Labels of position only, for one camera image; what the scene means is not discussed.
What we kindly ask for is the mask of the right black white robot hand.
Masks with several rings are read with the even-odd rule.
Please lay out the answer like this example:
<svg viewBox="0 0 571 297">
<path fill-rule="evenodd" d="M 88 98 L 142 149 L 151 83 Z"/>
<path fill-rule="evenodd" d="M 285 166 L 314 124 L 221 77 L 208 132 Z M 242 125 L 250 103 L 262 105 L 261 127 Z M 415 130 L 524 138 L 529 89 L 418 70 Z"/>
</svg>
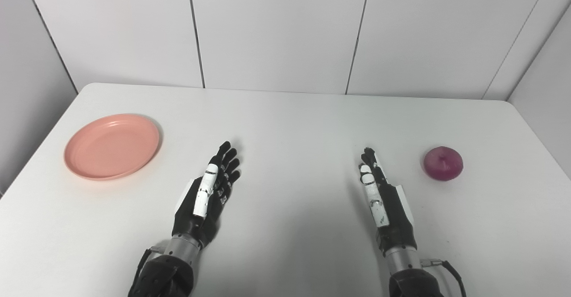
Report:
<svg viewBox="0 0 571 297">
<path fill-rule="evenodd" d="M 417 249 L 414 218 L 402 186 L 394 186 L 387 180 L 377 153 L 372 148 L 364 149 L 361 160 L 360 181 L 377 227 L 379 250 L 387 256 L 395 248 Z"/>
</svg>

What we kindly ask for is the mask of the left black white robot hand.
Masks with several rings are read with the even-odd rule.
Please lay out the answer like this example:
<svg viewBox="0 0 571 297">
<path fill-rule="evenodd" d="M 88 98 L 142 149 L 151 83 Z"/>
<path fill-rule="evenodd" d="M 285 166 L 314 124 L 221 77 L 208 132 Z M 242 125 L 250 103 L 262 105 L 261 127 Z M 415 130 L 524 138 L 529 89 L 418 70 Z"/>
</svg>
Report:
<svg viewBox="0 0 571 297">
<path fill-rule="evenodd" d="M 215 238 L 219 219 L 240 178 L 240 160 L 231 142 L 222 143 L 202 176 L 190 181 L 174 215 L 173 237 L 187 235 L 204 248 Z"/>
</svg>

